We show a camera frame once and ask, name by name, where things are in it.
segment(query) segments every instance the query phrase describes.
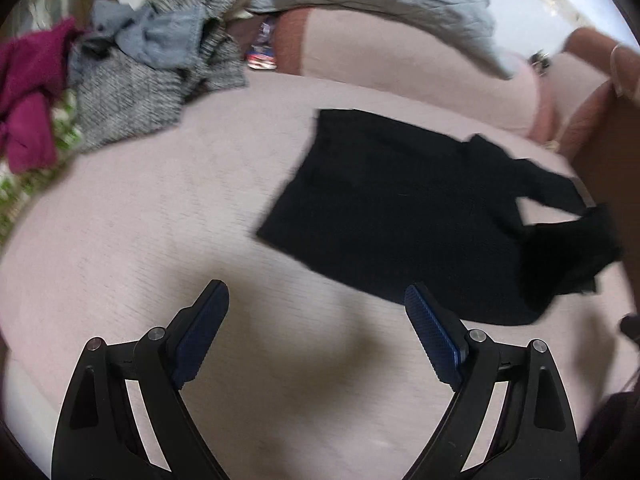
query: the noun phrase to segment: magenta garment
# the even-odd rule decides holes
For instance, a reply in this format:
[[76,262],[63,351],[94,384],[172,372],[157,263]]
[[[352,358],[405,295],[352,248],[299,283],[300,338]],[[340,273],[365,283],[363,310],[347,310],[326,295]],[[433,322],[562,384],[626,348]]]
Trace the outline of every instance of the magenta garment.
[[0,150],[13,173],[56,162],[50,108],[65,88],[66,58],[78,35],[69,18],[0,45]]

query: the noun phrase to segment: screw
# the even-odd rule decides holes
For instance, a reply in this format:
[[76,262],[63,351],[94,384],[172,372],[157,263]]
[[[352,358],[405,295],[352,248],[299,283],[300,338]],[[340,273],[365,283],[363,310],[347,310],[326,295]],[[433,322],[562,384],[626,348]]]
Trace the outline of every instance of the screw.
[[86,349],[87,350],[97,350],[98,348],[100,348],[100,345],[102,344],[102,339],[100,339],[99,337],[94,337],[92,339],[89,339],[88,343],[86,344]]
[[540,339],[536,339],[532,346],[541,354],[546,352],[546,343],[544,341],[540,341]]
[[156,326],[149,330],[146,336],[151,339],[151,341],[158,341],[158,339],[162,339],[164,337],[164,328]]
[[486,339],[486,334],[477,328],[469,330],[469,337],[476,341],[477,343],[481,343]]

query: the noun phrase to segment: blue gripper pad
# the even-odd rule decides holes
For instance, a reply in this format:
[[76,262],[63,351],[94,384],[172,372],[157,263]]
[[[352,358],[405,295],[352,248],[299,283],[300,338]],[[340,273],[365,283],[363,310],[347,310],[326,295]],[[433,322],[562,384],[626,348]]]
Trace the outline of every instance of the blue gripper pad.
[[466,328],[455,314],[438,306],[421,284],[406,290],[404,307],[438,379],[457,391],[462,384],[460,365],[468,354]]
[[172,383],[180,390],[193,381],[229,308],[229,290],[223,282],[211,282],[193,307],[199,312],[175,349]]

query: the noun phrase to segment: green floral fabric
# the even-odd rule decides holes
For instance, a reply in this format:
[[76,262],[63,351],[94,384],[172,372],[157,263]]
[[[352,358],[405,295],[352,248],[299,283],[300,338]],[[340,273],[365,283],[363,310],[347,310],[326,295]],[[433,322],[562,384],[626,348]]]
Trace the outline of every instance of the green floral fabric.
[[82,136],[76,127],[76,108],[76,96],[71,90],[66,90],[51,108],[51,126],[58,150],[58,161],[51,168],[14,174],[6,159],[0,158],[0,248],[24,207],[55,179],[80,145]]

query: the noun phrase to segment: knitted garment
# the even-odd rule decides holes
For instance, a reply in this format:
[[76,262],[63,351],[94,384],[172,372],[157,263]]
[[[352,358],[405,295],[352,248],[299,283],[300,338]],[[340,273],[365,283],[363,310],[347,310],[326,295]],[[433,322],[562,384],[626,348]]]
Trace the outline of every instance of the knitted garment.
[[199,60],[189,70],[181,72],[182,95],[193,98],[206,91],[245,86],[242,53],[236,41],[225,32],[222,16],[238,0],[145,0],[158,14],[205,7],[205,26],[200,41]]
[[[156,70],[131,59],[115,46],[108,56],[91,63],[77,83],[78,121],[83,151],[108,142],[140,137],[180,120],[185,100],[209,91],[246,85],[240,49],[224,30],[222,16],[238,0],[146,0],[163,14],[204,6],[205,19],[198,59],[180,70]],[[84,56],[78,52],[73,57]]]

